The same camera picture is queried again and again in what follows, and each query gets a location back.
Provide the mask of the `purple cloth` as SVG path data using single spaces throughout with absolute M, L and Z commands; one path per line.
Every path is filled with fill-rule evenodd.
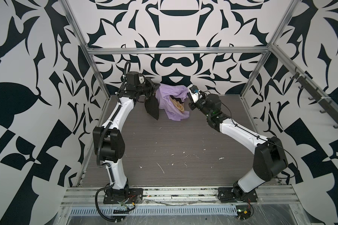
M 184 108 L 187 94 L 188 88 L 184 85 L 160 84 L 155 96 L 159 103 L 159 109 L 163 109 L 170 120 L 181 121 L 190 117 L 189 111 Z

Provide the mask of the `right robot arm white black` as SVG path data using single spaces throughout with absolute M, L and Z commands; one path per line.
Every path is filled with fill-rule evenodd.
M 252 169 L 233 184 L 229 197 L 221 201 L 245 201 L 249 193 L 271 181 L 288 167 L 282 142 L 277 137 L 265 137 L 237 123 L 232 116 L 221 110 L 222 102 L 216 94 L 189 92 L 189 107 L 198 109 L 207 118 L 208 125 L 216 131 L 233 138 L 253 154 Z

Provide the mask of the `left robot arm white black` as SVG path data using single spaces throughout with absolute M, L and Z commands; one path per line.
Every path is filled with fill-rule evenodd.
M 160 84 L 139 72 L 131 71 L 130 68 L 130 62 L 126 62 L 123 82 L 115 93 L 117 103 L 113 112 L 106 122 L 93 130 L 96 164 L 99 168 L 106 168 L 110 179 L 109 187 L 105 191 L 107 194 L 123 197 L 129 194 L 128 179 L 122 162 L 125 143 L 121 130 L 124 123 L 141 96 L 145 97 L 143 103 L 146 112 L 154 119 L 159 119 L 159 102 L 155 94 Z

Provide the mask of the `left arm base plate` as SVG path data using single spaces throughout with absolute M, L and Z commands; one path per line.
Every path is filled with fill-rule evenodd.
M 137 203 L 142 200 L 143 197 L 142 188 L 124 188 L 124 189 L 108 189 L 105 190 L 104 204 L 115 204 L 127 200 L 128 202 Z

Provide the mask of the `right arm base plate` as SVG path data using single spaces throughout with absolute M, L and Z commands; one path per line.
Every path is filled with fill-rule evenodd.
M 240 188 L 218 188 L 217 198 L 220 202 L 248 202 L 254 203 L 257 202 L 257 194 L 255 189 L 245 193 Z

